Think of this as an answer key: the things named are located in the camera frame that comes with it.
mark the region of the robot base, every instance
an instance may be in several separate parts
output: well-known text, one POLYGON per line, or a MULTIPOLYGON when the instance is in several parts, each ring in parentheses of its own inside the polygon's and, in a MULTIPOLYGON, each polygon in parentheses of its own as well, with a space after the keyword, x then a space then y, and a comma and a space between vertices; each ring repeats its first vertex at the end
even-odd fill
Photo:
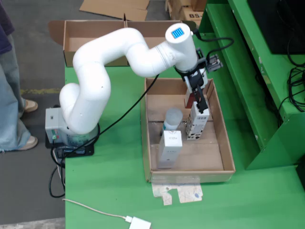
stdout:
POLYGON ((78 149, 75 153, 71 152, 88 142, 100 133, 100 126, 97 125, 90 133, 85 135, 77 135, 73 133, 67 126, 62 117, 61 108, 55 106, 55 108, 46 109, 46 123, 45 123, 45 146, 48 149, 54 148, 56 157, 58 159, 67 157, 79 157, 79 156, 91 156, 94 154, 93 140, 88 145, 78 149))

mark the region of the paper on floor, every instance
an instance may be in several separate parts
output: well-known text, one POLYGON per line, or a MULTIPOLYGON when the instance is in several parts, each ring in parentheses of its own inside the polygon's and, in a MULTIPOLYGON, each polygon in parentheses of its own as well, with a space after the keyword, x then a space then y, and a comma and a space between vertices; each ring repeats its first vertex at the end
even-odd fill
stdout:
POLYGON ((162 197, 164 205, 172 204, 172 196, 168 193, 171 189, 177 189, 180 203, 188 203, 202 200, 200 184, 154 184, 152 183, 154 197, 162 197))

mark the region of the small white box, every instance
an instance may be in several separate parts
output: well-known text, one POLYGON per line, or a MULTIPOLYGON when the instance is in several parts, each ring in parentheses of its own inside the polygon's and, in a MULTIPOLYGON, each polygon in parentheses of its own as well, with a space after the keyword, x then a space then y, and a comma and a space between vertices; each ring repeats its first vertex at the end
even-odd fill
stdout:
POLYGON ((159 144, 158 168, 172 168, 181 149, 181 131, 164 130, 159 144))
POLYGON ((197 102, 193 103, 191 113, 186 122, 185 130, 187 140, 196 140, 200 138, 209 116, 209 109, 205 109, 203 113, 200 113, 197 108, 197 102))

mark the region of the jeans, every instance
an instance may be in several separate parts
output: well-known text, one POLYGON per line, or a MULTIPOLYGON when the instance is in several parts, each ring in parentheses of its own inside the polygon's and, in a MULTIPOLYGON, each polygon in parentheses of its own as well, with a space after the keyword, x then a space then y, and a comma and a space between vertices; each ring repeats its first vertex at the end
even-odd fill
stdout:
POLYGON ((19 68, 12 35, 8 39, 12 50, 0 54, 0 151, 25 146, 31 135, 20 120, 25 99, 20 94, 19 68))

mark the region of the person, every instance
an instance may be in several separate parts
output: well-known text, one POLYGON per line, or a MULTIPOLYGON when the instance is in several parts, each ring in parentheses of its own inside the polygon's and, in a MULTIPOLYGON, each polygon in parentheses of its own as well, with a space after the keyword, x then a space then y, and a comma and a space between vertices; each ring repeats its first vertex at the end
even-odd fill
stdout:
POLYGON ((21 97, 13 31, 0 0, 0 152, 27 150, 38 143, 20 120, 23 112, 35 111, 38 104, 21 97))

